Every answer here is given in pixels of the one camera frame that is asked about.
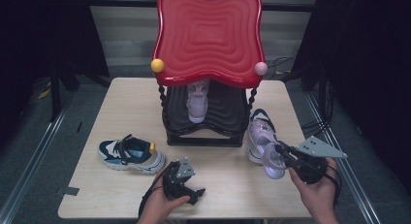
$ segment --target red shelf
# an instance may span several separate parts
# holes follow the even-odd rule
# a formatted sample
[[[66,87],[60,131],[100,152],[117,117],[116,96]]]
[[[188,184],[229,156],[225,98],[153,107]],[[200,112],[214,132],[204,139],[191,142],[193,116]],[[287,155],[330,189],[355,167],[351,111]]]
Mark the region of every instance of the red shelf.
[[[260,40],[261,0],[158,0],[160,31],[153,58],[164,70],[159,84],[181,86],[218,80],[257,87],[265,62]]]

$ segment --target shoe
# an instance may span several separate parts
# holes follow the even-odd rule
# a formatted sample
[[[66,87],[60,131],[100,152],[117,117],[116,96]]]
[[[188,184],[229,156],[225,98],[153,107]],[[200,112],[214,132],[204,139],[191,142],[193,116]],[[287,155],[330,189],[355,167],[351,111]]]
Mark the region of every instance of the shoe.
[[[188,118],[193,123],[201,123],[206,117],[208,86],[209,80],[200,80],[187,85]]]
[[[114,170],[134,168],[144,174],[155,174],[163,168],[166,157],[155,144],[128,135],[123,140],[103,141],[99,145],[103,163]]]
[[[247,149],[248,159],[263,164],[270,178],[282,178],[287,168],[282,156],[275,151],[275,146],[279,144],[275,136],[275,128],[264,110],[257,109],[251,115],[248,135],[251,140],[251,145]]]

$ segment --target hand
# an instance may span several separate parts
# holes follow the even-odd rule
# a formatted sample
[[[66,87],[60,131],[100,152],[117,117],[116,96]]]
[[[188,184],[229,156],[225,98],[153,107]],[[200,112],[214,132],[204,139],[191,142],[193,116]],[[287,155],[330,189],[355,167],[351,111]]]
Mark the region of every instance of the hand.
[[[145,203],[142,216],[137,222],[138,224],[158,224],[165,220],[173,209],[190,201],[189,196],[183,196],[169,201],[166,195],[164,195],[162,186],[163,178],[160,177],[153,187],[153,192]]]
[[[330,167],[336,169],[336,162],[327,158]],[[314,184],[302,182],[299,175],[294,169],[290,168],[290,176],[293,183],[300,191],[302,203],[307,207],[314,220],[321,223],[338,223],[333,212],[333,200],[335,194],[335,185],[326,177]],[[327,174],[335,178],[336,174],[333,169],[327,168]]]

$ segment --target wooden table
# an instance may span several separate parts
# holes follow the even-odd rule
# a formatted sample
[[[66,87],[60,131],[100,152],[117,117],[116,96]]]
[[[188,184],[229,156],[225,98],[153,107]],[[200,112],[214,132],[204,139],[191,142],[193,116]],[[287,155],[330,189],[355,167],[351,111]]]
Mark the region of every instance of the wooden table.
[[[261,82],[254,109],[266,110],[278,139],[298,145],[304,138],[285,85],[281,81]],[[134,170],[114,171],[98,156],[104,140],[122,139],[128,134],[156,143],[170,161],[187,156],[196,175],[186,186],[205,188],[194,205],[175,209],[170,218],[301,218],[309,213],[288,173],[274,180],[262,166],[246,157],[248,134],[242,147],[169,146],[161,119],[161,101],[155,79],[115,79],[107,93],[86,142],[69,187],[77,196],[65,195],[58,214],[62,218],[137,218],[142,196],[153,175]],[[212,137],[203,130],[192,136]]]

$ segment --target pink ball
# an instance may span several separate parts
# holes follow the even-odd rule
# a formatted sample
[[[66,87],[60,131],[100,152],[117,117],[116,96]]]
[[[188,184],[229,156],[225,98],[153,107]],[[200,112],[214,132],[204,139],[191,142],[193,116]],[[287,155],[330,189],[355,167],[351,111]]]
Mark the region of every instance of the pink ball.
[[[267,64],[265,62],[259,62],[256,64],[256,66],[254,67],[254,71],[257,73],[257,75],[259,76],[263,76],[266,74],[267,70],[269,69],[269,67],[267,66]]]

